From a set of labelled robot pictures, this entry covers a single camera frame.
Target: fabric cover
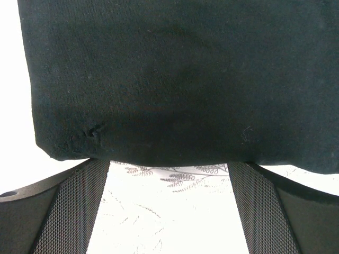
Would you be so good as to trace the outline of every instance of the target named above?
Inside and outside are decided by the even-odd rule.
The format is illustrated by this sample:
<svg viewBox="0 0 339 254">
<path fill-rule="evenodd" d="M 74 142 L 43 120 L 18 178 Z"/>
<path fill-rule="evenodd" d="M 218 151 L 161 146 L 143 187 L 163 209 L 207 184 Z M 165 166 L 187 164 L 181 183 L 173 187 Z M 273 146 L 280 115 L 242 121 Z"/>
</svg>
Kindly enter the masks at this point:
<svg viewBox="0 0 339 254">
<path fill-rule="evenodd" d="M 18 0 L 57 160 L 339 173 L 339 2 Z"/>
</svg>

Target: black mesh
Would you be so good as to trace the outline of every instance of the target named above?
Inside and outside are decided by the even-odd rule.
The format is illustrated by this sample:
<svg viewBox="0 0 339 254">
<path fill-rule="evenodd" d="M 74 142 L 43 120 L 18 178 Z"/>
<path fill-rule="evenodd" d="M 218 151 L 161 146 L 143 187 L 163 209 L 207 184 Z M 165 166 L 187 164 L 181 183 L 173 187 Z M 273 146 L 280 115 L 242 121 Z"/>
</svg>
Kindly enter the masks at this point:
<svg viewBox="0 0 339 254">
<path fill-rule="evenodd" d="M 273 184 L 245 163 L 228 169 L 249 253 L 299 254 Z"/>
<path fill-rule="evenodd" d="M 60 185 L 34 254 L 86 253 L 109 166 L 93 161 Z"/>
</svg>

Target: patterned fabric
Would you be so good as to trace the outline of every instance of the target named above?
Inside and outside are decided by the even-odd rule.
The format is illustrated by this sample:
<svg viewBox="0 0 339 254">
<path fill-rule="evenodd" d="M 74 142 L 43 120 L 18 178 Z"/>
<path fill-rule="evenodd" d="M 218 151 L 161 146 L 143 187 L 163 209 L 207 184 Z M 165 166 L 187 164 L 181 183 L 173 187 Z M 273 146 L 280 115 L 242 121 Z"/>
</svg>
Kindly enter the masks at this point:
<svg viewBox="0 0 339 254">
<path fill-rule="evenodd" d="M 339 175 L 265 168 L 339 195 Z M 248 254 L 227 165 L 149 168 L 111 162 L 87 253 Z"/>
</svg>

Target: screw hole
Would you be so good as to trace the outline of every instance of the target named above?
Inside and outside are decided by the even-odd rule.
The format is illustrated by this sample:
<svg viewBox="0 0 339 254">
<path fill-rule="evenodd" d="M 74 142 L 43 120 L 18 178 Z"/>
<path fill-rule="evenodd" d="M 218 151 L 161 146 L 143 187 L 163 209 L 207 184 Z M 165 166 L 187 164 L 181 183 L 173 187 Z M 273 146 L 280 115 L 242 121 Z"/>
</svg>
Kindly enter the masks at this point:
<svg viewBox="0 0 339 254">
<path fill-rule="evenodd" d="M 17 194 L 17 192 L 15 192 L 15 191 L 5 192 L 5 193 L 1 194 L 0 197 L 10 197 L 10 196 L 14 196 L 16 194 Z"/>
</svg>

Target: dark green fabric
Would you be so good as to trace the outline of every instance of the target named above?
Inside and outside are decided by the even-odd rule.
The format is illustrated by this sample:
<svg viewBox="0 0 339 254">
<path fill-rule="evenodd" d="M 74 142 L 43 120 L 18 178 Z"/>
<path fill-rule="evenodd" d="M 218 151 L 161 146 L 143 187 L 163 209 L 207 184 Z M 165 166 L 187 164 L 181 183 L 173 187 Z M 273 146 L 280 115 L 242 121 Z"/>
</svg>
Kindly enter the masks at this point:
<svg viewBox="0 0 339 254">
<path fill-rule="evenodd" d="M 339 173 L 339 1 L 19 0 L 58 160 Z"/>
</svg>

